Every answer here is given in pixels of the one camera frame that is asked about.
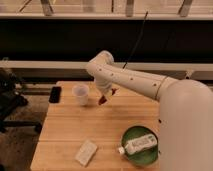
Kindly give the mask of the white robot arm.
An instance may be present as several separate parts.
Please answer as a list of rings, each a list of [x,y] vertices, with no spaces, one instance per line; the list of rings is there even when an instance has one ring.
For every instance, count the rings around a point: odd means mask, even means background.
[[[121,69],[108,51],[86,65],[97,89],[114,84],[159,102],[160,171],[213,171],[213,91],[192,79]]]

